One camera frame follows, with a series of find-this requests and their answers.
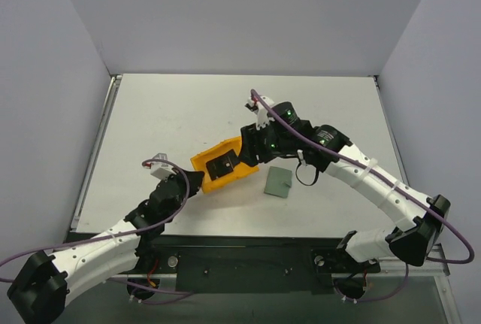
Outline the yellow plastic bin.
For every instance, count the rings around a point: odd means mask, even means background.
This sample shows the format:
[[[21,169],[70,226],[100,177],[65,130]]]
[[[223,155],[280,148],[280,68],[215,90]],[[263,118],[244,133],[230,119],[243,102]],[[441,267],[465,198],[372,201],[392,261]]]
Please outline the yellow plastic bin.
[[[258,166],[250,167],[240,161],[241,146],[241,136],[229,138],[190,159],[196,171],[204,172],[201,185],[204,194],[259,171]]]

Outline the black credit card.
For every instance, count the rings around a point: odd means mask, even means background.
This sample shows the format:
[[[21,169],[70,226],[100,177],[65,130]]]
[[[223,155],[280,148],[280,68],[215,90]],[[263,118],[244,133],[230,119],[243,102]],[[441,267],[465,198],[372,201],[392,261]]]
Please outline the black credit card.
[[[234,150],[206,162],[206,169],[211,180],[218,180],[234,171],[241,162]]]

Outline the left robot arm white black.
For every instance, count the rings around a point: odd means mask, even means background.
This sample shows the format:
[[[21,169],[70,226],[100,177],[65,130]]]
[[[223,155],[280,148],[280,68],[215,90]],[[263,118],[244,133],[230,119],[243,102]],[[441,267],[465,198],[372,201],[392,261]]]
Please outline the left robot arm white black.
[[[52,323],[75,298],[112,276],[155,262],[151,241],[196,195],[202,171],[175,171],[162,179],[133,211],[87,241],[48,254],[33,253],[8,288],[7,296],[26,323]]]

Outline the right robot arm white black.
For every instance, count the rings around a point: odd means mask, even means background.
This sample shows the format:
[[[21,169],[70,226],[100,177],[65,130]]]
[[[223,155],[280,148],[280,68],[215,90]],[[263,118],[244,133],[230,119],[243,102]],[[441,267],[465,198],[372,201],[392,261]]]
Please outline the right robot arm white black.
[[[276,158],[297,158],[299,165],[312,165],[317,174],[343,181],[392,221],[384,229],[349,232],[335,253],[337,265],[351,271],[363,262],[394,256],[422,266],[443,230],[440,219],[449,213],[449,200],[405,185],[335,127],[300,119],[291,102],[267,104],[269,111],[255,99],[245,105],[257,120],[240,130],[242,163],[254,167]]]

